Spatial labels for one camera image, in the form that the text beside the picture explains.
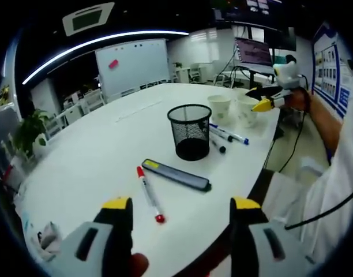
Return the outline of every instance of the ceiling light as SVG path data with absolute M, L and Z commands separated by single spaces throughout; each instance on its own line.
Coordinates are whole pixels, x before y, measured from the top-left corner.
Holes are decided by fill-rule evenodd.
M 88 42 L 79 44 L 73 48 L 70 48 L 60 54 L 58 54 L 57 56 L 53 57 L 52 59 L 50 59 L 49 61 L 45 62 L 44 64 L 42 64 L 40 67 L 38 67 L 32 74 L 30 74 L 23 82 L 22 84 L 25 85 L 31 78 L 33 78 L 35 75 L 37 75 L 40 71 L 42 71 L 44 68 L 46 68 L 48 65 L 52 64 L 53 62 L 57 61 L 58 59 L 70 54 L 71 52 L 78 50 L 79 48 L 82 48 L 84 46 L 96 43 L 96 42 L 101 42 L 103 40 L 107 40 L 107 39 L 115 39 L 115 38 L 119 38 L 122 36 L 132 36 L 132 35 L 149 35 L 149 34 L 170 34 L 170 35 L 183 35 L 183 36 L 187 36 L 189 35 L 189 33 L 186 32 L 176 32 L 176 31 L 135 31 L 135 32 L 128 32 L 128 33 L 117 33 L 114 35 L 110 35 L 110 36 L 104 36 L 102 38 L 98 38 L 98 39 L 93 39 L 90 40 Z

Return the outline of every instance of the paper cup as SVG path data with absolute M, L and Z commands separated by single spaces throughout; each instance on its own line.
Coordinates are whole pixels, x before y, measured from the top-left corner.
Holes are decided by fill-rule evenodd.
M 251 98 L 240 93 L 236 99 L 238 106 L 238 121 L 245 128 L 252 127 L 257 118 L 257 112 L 252 111 L 252 108 L 259 102 L 255 98 Z
M 223 95 L 212 95 L 207 100 L 212 110 L 212 121 L 217 125 L 228 124 L 230 99 Z

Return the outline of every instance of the mesh pencil holder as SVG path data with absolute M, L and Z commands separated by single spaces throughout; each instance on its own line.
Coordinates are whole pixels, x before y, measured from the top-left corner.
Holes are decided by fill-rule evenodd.
M 209 154 L 209 117 L 211 109 L 204 105 L 187 104 L 171 109 L 175 152 L 183 160 L 200 160 Z

